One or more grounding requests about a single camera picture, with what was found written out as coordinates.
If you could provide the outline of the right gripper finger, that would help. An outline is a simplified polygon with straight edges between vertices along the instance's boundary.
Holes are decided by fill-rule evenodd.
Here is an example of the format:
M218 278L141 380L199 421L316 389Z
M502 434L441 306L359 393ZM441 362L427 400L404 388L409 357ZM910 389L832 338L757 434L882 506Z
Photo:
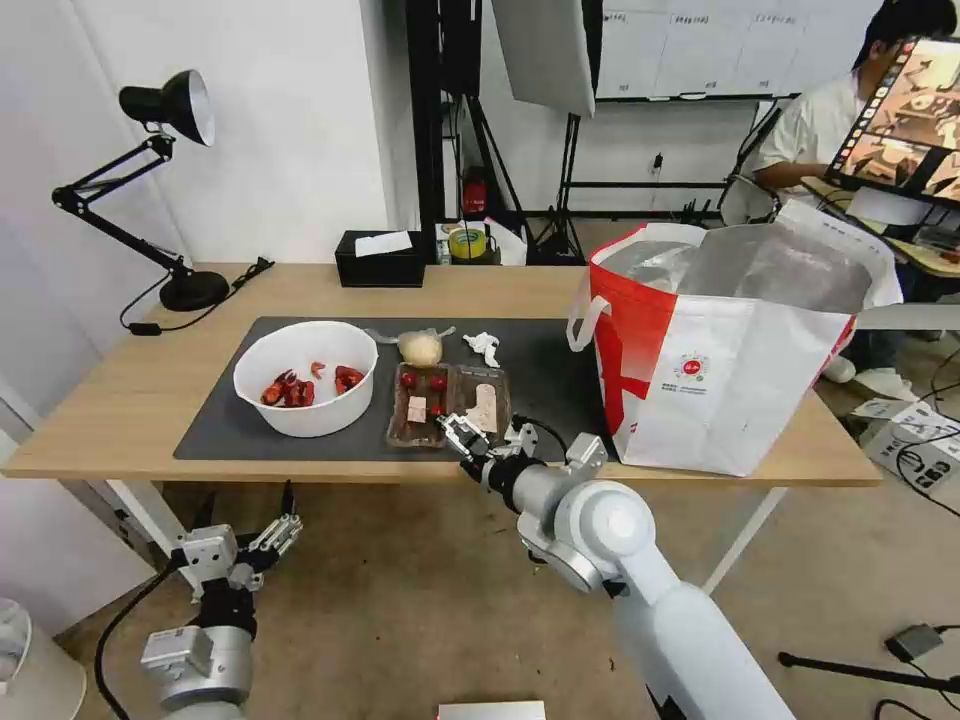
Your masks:
M456 413L441 414L436 417L436 423L447 443L464 458L476 460L488 455L489 442L485 433L469 418Z
M490 455L494 458L517 455L533 458L538 444L538 433L532 423L511 422L505 430L503 441L490 450Z

